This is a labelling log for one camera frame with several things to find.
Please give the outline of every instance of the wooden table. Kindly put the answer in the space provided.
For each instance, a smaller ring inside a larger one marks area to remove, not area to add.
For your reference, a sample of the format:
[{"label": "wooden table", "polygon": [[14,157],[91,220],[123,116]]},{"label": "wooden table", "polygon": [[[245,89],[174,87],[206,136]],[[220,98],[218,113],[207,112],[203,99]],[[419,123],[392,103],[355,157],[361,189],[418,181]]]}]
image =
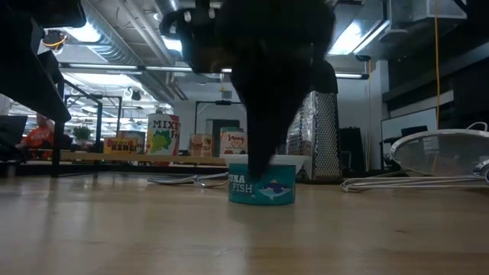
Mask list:
[{"label": "wooden table", "polygon": [[299,185],[259,207],[141,175],[28,177],[0,185],[0,221],[0,274],[489,273],[477,192]]}]

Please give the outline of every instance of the person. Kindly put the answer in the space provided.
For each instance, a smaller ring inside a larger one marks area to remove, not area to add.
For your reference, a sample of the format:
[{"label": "person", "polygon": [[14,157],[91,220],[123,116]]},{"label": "person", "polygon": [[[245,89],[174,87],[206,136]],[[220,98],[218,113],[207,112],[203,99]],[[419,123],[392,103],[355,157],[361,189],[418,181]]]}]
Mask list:
[{"label": "person", "polygon": [[[47,149],[53,147],[54,123],[39,113],[37,113],[36,119],[37,128],[32,130],[20,144],[16,145],[17,149]],[[47,154],[43,154],[42,156],[42,158],[47,157],[49,157]]]}]

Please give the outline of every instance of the metal duct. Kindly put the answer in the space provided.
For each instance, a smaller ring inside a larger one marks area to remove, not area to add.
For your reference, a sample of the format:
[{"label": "metal duct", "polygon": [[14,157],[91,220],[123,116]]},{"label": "metal duct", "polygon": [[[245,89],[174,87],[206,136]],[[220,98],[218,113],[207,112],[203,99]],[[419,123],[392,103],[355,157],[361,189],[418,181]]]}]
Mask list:
[{"label": "metal duct", "polygon": [[162,15],[180,8],[180,0],[154,0],[154,4]]},{"label": "metal duct", "polygon": [[[99,14],[99,12],[87,1],[82,1],[86,20],[102,34],[101,46],[89,46],[89,49],[103,57],[110,64],[118,65],[142,65],[141,59],[114,31],[112,26]],[[174,104],[175,97],[153,73],[143,72],[141,75],[128,75],[138,81],[159,102]]]}]

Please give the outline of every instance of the mesh strainer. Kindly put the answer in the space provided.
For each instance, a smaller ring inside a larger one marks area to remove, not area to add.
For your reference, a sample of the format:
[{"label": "mesh strainer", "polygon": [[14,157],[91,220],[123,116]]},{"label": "mesh strainer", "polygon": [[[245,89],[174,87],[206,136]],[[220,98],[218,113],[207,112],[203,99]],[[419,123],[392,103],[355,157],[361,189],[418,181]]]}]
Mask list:
[{"label": "mesh strainer", "polygon": [[[484,131],[472,130],[483,125]],[[467,129],[427,131],[399,139],[390,149],[392,158],[419,177],[349,179],[344,191],[391,188],[488,188],[489,133],[484,122]]]}]

